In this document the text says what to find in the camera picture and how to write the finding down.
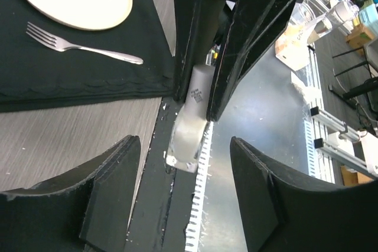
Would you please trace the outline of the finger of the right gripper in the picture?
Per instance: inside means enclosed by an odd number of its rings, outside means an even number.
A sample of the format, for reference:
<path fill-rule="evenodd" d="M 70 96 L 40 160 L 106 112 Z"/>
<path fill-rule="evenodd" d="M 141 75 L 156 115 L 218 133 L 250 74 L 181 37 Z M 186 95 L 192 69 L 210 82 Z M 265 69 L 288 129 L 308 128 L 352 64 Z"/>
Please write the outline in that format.
<path fill-rule="evenodd" d="M 185 102 L 193 66 L 204 63 L 219 28 L 226 0 L 174 0 L 176 47 L 174 94 Z"/>
<path fill-rule="evenodd" d="M 235 0 L 216 60 L 207 120 L 219 120 L 239 81 L 285 30 L 297 1 Z"/>

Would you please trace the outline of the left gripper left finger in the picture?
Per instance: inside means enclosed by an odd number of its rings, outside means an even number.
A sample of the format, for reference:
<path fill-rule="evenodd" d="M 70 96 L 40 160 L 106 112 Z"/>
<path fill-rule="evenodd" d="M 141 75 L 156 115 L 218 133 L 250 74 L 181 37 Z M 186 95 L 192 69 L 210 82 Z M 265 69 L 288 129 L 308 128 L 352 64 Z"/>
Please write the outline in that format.
<path fill-rule="evenodd" d="M 140 154 L 129 135 L 61 175 L 1 192 L 1 250 L 122 251 Z"/>

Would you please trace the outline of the white nail polish bottle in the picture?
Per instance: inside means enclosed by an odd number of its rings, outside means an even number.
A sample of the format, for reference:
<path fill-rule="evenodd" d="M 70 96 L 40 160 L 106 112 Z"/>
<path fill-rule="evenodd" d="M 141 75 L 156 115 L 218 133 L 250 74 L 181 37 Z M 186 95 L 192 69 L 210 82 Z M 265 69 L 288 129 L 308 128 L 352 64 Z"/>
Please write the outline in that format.
<path fill-rule="evenodd" d="M 215 67 L 199 64 L 193 67 L 185 103 L 178 112 L 168 144 L 166 164 L 195 173 L 198 155 L 207 127 L 207 107 Z"/>

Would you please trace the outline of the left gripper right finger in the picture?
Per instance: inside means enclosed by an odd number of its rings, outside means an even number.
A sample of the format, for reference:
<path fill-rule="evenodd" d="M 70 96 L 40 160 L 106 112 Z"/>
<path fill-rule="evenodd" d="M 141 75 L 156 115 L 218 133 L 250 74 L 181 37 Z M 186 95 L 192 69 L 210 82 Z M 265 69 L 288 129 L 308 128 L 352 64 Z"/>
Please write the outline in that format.
<path fill-rule="evenodd" d="M 230 141 L 249 251 L 376 251 L 377 182 L 338 186 Z"/>

